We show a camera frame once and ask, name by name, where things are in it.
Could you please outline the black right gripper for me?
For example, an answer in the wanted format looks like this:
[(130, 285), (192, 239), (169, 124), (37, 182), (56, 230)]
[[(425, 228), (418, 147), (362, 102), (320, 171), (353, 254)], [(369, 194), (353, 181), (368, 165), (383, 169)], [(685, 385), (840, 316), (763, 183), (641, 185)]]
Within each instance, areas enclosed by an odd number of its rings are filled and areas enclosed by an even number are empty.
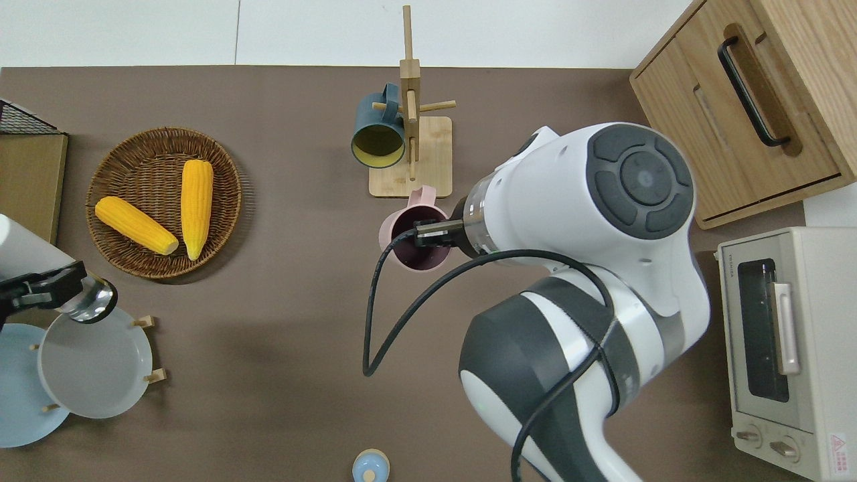
[(469, 241), (463, 229), (463, 210), (466, 200), (459, 200), (450, 220), (446, 222), (417, 223), (415, 245), (419, 249), (441, 249), (457, 247), (465, 256), (477, 258), (477, 250)]

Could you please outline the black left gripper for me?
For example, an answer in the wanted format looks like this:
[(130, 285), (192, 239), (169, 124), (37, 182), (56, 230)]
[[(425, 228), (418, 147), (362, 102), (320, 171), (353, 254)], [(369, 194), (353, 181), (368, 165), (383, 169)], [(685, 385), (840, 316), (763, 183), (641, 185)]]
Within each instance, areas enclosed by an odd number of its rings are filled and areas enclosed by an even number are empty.
[(28, 272), (1, 282), (1, 327), (28, 309), (52, 309), (64, 313), (64, 305), (83, 291), (88, 276), (82, 260), (46, 272)]

